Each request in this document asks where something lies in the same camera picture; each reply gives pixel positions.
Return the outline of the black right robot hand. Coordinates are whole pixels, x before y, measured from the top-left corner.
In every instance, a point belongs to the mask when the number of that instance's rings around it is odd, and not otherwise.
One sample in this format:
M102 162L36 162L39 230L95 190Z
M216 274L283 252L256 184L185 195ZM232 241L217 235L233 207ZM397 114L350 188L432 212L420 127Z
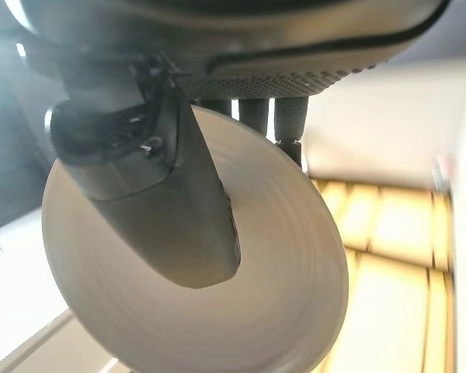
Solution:
M446 1L9 1L56 65L60 163L135 252L175 284L232 278L231 202L193 114L244 124L301 161L310 96L406 49Z

